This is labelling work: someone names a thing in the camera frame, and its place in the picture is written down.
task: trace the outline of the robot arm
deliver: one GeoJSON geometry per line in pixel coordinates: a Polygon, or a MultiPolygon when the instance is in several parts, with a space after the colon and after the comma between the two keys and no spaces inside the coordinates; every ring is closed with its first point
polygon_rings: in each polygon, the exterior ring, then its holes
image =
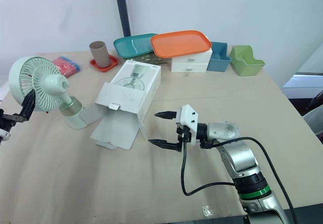
{"type": "Polygon", "coordinates": [[[7,115],[4,110],[0,109],[0,143],[10,138],[11,127],[17,122],[28,121],[35,109],[36,94],[35,90],[31,90],[22,102],[22,110],[19,114],[7,115]]]}
{"type": "MultiPolygon", "coordinates": [[[[181,152],[183,142],[194,144],[195,139],[200,141],[201,148],[210,149],[214,147],[214,142],[221,143],[240,135],[238,128],[227,122],[208,125],[197,123],[197,113],[189,105],[183,106],[177,112],[166,111],[155,115],[164,119],[176,118],[179,143],[168,143],[159,139],[150,140],[154,145],[166,149],[181,152]]],[[[289,224],[285,212],[245,142],[237,141],[220,145],[216,149],[220,152],[222,162],[238,191],[240,203],[247,212],[244,223],[289,224]]]]}

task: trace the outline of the orange tray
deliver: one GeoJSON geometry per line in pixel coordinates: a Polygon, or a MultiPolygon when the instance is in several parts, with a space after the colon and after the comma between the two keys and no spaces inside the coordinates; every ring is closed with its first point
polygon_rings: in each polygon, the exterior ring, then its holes
{"type": "Polygon", "coordinates": [[[96,68],[96,69],[98,69],[99,71],[101,71],[101,72],[105,73],[105,72],[109,71],[110,69],[114,68],[116,65],[118,65],[118,59],[117,59],[116,57],[114,57],[114,56],[112,56],[112,55],[110,55],[110,54],[109,54],[109,58],[110,58],[110,65],[109,65],[109,66],[107,66],[106,68],[100,68],[100,67],[98,67],[98,65],[96,65],[96,62],[95,62],[95,60],[94,60],[94,59],[92,59],[92,60],[90,61],[90,64],[91,64],[94,68],[96,68]]]}
{"type": "Polygon", "coordinates": [[[153,36],[153,51],[162,59],[208,51],[212,44],[199,31],[177,31],[153,36]]]}

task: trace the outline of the blue container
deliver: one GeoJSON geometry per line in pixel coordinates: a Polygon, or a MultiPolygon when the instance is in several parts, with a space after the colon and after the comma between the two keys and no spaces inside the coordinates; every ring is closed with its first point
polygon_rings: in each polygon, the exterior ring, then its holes
{"type": "Polygon", "coordinates": [[[228,45],[224,42],[212,42],[212,55],[208,63],[208,71],[225,72],[231,62],[227,56],[228,45]]]}

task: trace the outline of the green holder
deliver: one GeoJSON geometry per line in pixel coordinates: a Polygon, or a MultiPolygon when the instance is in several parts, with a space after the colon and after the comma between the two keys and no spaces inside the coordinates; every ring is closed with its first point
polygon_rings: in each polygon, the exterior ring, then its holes
{"type": "Polygon", "coordinates": [[[231,65],[240,76],[257,75],[265,65],[263,60],[254,59],[252,47],[248,45],[233,46],[230,58],[231,65]]]}

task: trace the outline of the brown cup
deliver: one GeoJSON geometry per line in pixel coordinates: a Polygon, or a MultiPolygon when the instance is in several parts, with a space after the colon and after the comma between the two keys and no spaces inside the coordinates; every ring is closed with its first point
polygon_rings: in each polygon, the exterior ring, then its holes
{"type": "Polygon", "coordinates": [[[98,67],[106,68],[110,65],[109,54],[103,41],[94,41],[89,47],[98,67]]]}

